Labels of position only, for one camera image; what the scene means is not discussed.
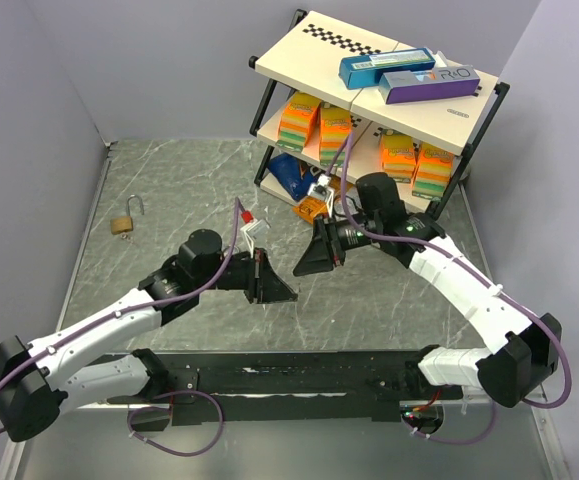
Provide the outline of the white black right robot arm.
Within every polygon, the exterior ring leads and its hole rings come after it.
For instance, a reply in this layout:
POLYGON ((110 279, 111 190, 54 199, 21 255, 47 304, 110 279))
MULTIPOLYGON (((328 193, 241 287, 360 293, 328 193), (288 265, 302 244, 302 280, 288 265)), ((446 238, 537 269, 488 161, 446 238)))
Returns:
POLYGON ((367 174, 356 188, 360 212, 338 221, 317 216, 294 276, 331 271, 344 264, 347 251, 378 244, 439 291, 484 343, 474 349, 428 348, 406 373, 407 390, 423 399, 440 386, 473 387, 507 408, 526 400, 563 363, 560 322, 515 304, 429 215, 408 213, 387 174, 367 174))

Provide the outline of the brass padlock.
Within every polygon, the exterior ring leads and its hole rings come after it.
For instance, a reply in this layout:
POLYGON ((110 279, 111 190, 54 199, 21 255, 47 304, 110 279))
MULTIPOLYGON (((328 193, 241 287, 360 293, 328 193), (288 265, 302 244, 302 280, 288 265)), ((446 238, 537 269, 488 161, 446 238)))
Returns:
POLYGON ((138 205, 139 213, 145 214, 144 202, 141 196, 137 194, 130 195, 125 201, 125 213, 123 216, 114 217, 110 220, 110 233, 112 235, 124 235, 134 230, 131 205, 138 205))

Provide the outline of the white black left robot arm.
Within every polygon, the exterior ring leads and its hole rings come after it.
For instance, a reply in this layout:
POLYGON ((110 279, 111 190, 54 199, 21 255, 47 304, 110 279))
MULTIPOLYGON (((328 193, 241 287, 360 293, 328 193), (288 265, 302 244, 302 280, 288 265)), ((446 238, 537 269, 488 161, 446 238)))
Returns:
POLYGON ((83 404, 122 396, 160 399, 167 373, 155 354, 97 360, 115 344, 186 314, 210 289, 241 291, 251 304, 297 298, 271 267, 265 249, 234 253, 223 248, 217 232, 196 230, 159 269, 100 312, 29 343, 17 336, 0 342, 1 432, 23 442, 83 404))

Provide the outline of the small keys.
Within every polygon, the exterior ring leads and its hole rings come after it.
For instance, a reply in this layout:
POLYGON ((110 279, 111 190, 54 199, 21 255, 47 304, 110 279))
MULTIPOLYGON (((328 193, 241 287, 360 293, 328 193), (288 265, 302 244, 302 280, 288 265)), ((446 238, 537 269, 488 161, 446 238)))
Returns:
POLYGON ((120 238, 121 240, 123 240, 123 241, 129 242, 130 244, 133 244, 133 243, 134 243, 134 241, 133 241, 133 239, 132 239, 132 236, 131 236, 128 232, 121 233, 121 234, 119 235, 119 238, 120 238))

